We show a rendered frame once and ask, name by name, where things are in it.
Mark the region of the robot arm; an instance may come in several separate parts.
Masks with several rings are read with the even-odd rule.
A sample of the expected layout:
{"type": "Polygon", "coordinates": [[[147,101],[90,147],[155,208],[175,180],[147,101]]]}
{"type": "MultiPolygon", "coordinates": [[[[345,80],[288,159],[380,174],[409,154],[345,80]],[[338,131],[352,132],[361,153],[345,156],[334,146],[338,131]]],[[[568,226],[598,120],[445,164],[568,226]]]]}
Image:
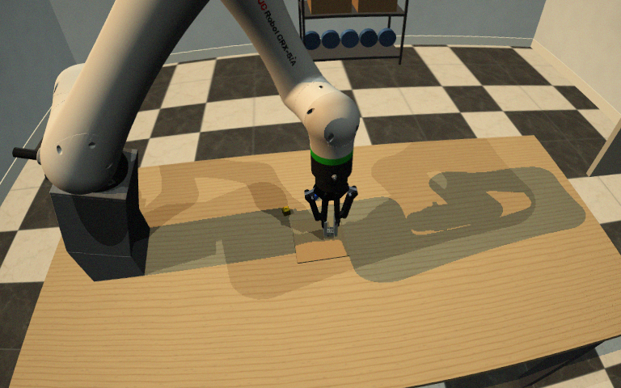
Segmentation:
{"type": "MultiPolygon", "coordinates": [[[[119,185],[128,174],[122,151],[139,109],[174,47],[208,2],[116,0],[86,62],[57,77],[41,147],[15,147],[13,157],[37,160],[45,178],[70,194],[104,192],[119,185]]],[[[359,110],[321,74],[284,1],[221,2],[256,48],[284,105],[305,126],[313,176],[325,183],[347,179],[359,110]]]]}

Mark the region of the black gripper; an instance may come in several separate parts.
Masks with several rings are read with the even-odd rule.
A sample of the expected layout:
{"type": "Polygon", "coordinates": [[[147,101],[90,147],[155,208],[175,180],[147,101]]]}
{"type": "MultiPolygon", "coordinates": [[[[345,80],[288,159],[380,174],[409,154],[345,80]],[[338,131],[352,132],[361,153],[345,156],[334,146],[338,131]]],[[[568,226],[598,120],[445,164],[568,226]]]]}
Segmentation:
{"type": "Polygon", "coordinates": [[[334,236],[336,237],[338,226],[340,225],[340,219],[347,218],[349,214],[349,210],[353,203],[353,199],[358,195],[357,187],[355,185],[350,187],[348,184],[348,178],[338,183],[325,183],[315,178],[315,185],[313,189],[311,189],[310,191],[306,189],[304,193],[305,193],[305,199],[310,204],[315,220],[316,221],[321,220],[321,224],[323,228],[323,235],[325,238],[327,237],[328,201],[334,200],[333,227],[334,227],[334,236]],[[345,197],[342,209],[340,211],[340,198],[345,193],[347,193],[347,195],[345,197]],[[315,194],[319,198],[322,199],[321,213],[319,213],[317,205],[315,203],[315,194]]]}

